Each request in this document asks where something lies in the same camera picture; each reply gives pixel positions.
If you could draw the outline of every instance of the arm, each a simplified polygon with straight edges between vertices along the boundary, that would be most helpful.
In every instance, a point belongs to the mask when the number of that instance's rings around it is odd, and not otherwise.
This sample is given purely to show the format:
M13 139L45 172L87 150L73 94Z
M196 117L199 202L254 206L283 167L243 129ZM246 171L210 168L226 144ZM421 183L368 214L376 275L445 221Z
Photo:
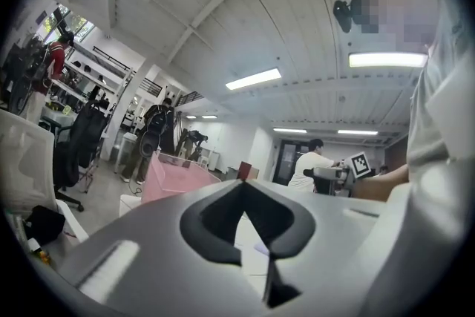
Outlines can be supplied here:
M407 164L387 174L378 177L364 178L357 181L353 190L354 198L386 201L395 186L409 182Z

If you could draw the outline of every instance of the black office chair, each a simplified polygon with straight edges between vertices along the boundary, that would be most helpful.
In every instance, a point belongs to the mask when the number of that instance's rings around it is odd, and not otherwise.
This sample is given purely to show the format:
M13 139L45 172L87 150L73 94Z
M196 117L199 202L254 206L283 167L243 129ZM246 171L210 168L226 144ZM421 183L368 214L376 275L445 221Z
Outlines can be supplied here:
M74 124L58 130L56 145L53 151L53 183L56 198L77 205L82 212L81 202L59 192L67 187L76 185L82 177L79 175L79 166L89 168L99 154L101 134L108 124L106 117L96 100L88 102L79 112ZM63 131L69 131L67 141L59 142Z

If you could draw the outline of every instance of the black bag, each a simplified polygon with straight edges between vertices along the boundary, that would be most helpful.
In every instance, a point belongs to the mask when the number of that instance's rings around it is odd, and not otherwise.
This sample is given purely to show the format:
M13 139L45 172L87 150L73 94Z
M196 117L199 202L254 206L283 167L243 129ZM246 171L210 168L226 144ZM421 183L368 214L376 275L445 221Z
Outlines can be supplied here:
M33 207L33 212L25 221L24 230L28 239L35 238L42 246L58 238L65 221L64 215L38 205Z

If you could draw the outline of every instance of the ceiling light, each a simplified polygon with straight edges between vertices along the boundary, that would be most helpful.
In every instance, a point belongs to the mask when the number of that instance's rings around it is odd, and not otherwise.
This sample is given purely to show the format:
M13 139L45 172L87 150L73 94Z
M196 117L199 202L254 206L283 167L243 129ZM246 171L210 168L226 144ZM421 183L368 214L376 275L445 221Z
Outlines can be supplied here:
M306 134L307 130L297 130L293 128L274 128L275 132L292 132L293 134Z
M377 131L358 131L358 130L338 130L339 134L348 135L377 135Z
M351 53L348 60L350 68L368 66L422 68L428 60L428 55L422 53Z
M235 90L237 88L243 88L245 86L254 85L256 83L270 81L271 79L281 78L281 74L278 69L272 69L270 71L263 71L262 73L254 74L253 76L247 76L246 78L238 79L230 83L226 83L226 87L229 90Z

